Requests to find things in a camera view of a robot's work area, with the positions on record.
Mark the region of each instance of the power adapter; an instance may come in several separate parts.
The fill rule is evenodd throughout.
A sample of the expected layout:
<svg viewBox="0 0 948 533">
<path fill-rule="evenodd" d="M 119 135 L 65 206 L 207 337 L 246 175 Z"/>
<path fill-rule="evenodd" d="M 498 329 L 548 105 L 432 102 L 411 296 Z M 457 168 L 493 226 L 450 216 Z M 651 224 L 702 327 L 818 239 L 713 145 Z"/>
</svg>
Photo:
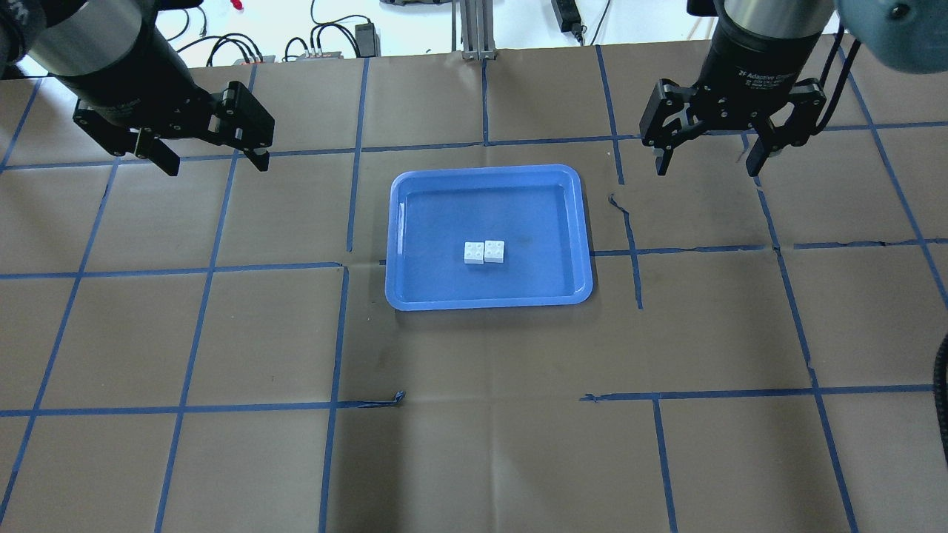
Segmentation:
<svg viewBox="0 0 948 533">
<path fill-rule="evenodd" d="M 556 23 L 563 33 L 572 33 L 583 43 L 583 18 L 579 16 L 576 0 L 553 0 L 553 13 L 556 14 Z"/>
<path fill-rule="evenodd" d="M 378 57 L 378 33 L 375 24 L 369 22 L 355 26 L 355 43 L 358 45 L 358 57 Z"/>
</svg>

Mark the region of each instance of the robotic arm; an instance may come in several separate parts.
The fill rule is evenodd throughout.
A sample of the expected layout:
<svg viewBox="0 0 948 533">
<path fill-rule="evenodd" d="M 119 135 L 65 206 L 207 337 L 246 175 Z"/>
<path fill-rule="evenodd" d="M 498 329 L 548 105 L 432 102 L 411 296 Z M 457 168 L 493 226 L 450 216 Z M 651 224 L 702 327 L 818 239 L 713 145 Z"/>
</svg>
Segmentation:
<svg viewBox="0 0 948 533">
<path fill-rule="evenodd" d="M 162 139 L 200 138 L 267 170 L 273 117 L 240 82 L 217 94 L 195 84 L 155 29 L 160 9 L 158 0 L 0 0 L 0 57 L 29 53 L 75 93 L 73 120 L 113 156 L 177 175 L 180 159 Z"/>
<path fill-rule="evenodd" d="M 698 80 L 690 87 L 659 80 L 639 123 L 664 175 L 675 148 L 709 131 L 754 129 L 747 157 L 756 175 L 787 145 L 802 146 L 822 131 L 823 82 L 798 81 L 833 9 L 883 63 L 915 73 L 948 70 L 946 0 L 689 0 L 688 12 L 717 16 L 718 28 Z M 848 68 L 844 67 L 842 76 Z M 790 104 L 783 125 L 771 116 Z"/>
</svg>

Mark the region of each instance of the black robot arm segment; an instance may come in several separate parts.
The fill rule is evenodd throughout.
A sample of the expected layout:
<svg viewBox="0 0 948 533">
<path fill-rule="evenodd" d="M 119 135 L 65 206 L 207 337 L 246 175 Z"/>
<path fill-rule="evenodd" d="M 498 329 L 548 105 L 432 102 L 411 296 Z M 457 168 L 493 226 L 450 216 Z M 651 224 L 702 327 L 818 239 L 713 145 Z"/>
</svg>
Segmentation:
<svg viewBox="0 0 948 533">
<path fill-rule="evenodd" d="M 162 139 L 200 138 L 267 169 L 273 117 L 240 82 L 217 94 L 194 83 L 155 28 L 158 0 L 33 3 L 46 28 L 29 55 L 80 98 L 73 120 L 109 154 L 132 153 L 176 175 L 179 158 Z"/>
<path fill-rule="evenodd" d="M 713 7 L 718 28 L 698 80 L 690 87 L 660 80 L 639 123 L 659 175 L 682 143 L 749 128 L 758 140 L 747 170 L 756 175 L 771 154 L 807 142 L 827 101 L 819 80 L 797 78 L 832 15 L 832 0 L 715 0 Z M 706 13 L 710 3 L 692 1 L 689 10 Z M 790 117 L 774 125 L 771 116 L 787 104 Z"/>
</svg>

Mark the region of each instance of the blue plastic tray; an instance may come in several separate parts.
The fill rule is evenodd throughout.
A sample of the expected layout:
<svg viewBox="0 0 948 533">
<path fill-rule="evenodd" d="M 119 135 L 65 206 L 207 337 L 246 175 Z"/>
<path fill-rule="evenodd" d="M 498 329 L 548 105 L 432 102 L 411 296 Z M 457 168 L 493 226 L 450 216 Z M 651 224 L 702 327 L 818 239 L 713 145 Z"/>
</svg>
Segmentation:
<svg viewBox="0 0 948 533">
<path fill-rule="evenodd" d="M 465 242 L 504 241 L 466 265 Z M 392 183 L 385 296 L 396 309 L 580 303 L 593 292 L 579 175 L 565 165 L 413 171 Z"/>
</svg>

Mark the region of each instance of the white lego brick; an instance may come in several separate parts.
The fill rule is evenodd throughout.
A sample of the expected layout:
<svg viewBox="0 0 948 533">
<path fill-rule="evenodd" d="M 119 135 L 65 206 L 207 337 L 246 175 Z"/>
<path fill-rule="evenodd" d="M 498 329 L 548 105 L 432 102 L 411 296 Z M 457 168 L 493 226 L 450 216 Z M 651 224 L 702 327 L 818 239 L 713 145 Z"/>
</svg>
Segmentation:
<svg viewBox="0 0 948 533">
<path fill-rule="evenodd" d="M 465 243 L 465 263 L 483 265 L 483 243 Z"/>
<path fill-rule="evenodd" d="M 503 263 L 503 241 L 484 241 L 483 260 L 485 263 Z"/>
</svg>

